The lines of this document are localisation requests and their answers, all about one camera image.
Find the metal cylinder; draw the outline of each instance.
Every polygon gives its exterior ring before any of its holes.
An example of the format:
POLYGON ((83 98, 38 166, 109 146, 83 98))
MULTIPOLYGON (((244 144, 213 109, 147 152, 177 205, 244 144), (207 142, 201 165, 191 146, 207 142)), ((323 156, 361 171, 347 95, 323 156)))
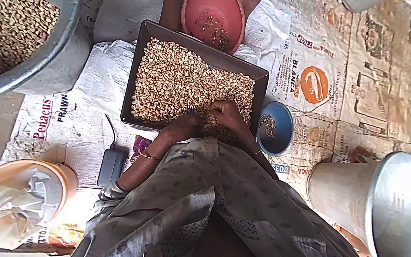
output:
POLYGON ((411 155, 373 163, 320 163, 307 181, 312 206, 358 237, 373 257, 411 257, 411 155))
POLYGON ((70 90, 88 59, 92 41, 79 23, 79 0, 50 0, 60 16, 47 41, 25 62, 0 75, 0 94, 54 94, 70 90))
POLYGON ((360 13, 379 4, 381 1, 382 0, 344 0, 343 4, 350 11, 360 13))

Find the gold bangle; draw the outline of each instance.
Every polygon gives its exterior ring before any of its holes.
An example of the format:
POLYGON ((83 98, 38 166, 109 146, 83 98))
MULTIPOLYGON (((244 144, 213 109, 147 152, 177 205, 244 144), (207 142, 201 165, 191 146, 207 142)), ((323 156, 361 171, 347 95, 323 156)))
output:
POLYGON ((257 155, 257 154, 259 154, 261 152, 261 149, 259 149, 259 151, 258 152, 256 152, 256 153, 254 153, 254 154, 248 154, 248 155, 257 155))
POLYGON ((152 159, 152 160, 160 160, 161 159, 161 158, 151 157, 150 155, 143 154, 141 151, 139 151, 139 154, 144 156, 145 158, 152 159))

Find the black tray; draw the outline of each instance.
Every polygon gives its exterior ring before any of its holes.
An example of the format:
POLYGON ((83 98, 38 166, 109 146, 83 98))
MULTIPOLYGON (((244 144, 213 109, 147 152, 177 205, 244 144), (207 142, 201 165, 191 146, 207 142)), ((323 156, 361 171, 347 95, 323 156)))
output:
POLYGON ((139 128, 151 128, 158 130, 161 130, 164 127, 145 124, 131 114, 131 105, 133 101, 131 97, 136 89, 135 81, 137 79, 137 69, 139 68, 142 56, 144 55, 144 49, 146 48, 147 43, 151 40, 150 37, 167 42, 175 42, 183 47, 186 47, 189 51, 195 52, 197 55, 201 56, 201 58, 209 66, 234 73, 243 73, 244 75, 248 75, 250 78, 254 79, 255 85, 253 88, 253 93, 255 96, 252 100, 250 130, 253 136, 256 137, 256 133, 259 128, 259 119, 261 117, 261 109, 263 107, 263 101, 266 95, 269 73, 265 69, 257 67, 232 55, 226 54, 220 50, 209 47, 196 39, 186 36, 185 34, 171 31, 151 20, 144 20, 142 22, 139 37, 137 38, 136 51, 134 52, 131 73, 129 75, 122 113, 120 115, 123 123, 131 124, 139 128))

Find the power adapter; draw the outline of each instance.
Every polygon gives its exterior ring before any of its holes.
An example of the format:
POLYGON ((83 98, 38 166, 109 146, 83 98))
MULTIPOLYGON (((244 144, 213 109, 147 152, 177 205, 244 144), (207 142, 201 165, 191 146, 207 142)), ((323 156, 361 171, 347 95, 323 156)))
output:
POLYGON ((114 141, 109 149, 104 151, 104 156, 102 157, 101 169, 99 171, 97 185, 100 187, 105 187, 112 182, 117 181, 123 172, 123 166, 128 153, 125 150, 120 150, 115 148, 115 131, 112 126, 109 116, 106 114, 106 118, 112 127, 112 132, 114 134, 114 141))

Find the shrimp illustration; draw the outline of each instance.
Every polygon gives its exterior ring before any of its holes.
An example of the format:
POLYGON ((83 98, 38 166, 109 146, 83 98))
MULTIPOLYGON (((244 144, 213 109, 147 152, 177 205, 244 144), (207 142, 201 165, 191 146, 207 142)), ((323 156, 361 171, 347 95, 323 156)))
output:
POLYGON ((305 100, 310 103, 319 103, 328 96, 328 78, 323 70, 315 66, 307 67, 302 72, 300 87, 305 100))

